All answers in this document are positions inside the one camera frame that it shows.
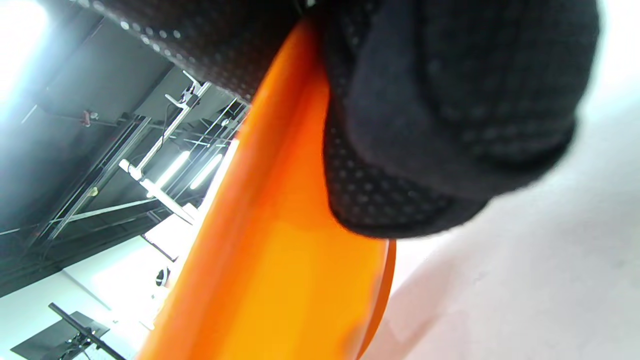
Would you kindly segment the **person's right hand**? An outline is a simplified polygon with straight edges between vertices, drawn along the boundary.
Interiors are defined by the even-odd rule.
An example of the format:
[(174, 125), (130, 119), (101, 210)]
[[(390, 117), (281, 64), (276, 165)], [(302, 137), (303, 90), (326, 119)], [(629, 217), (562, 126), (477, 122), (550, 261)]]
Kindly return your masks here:
[(567, 152), (596, 0), (84, 0), (252, 105), (237, 158), (300, 155), (336, 223), (373, 239), (460, 226)]

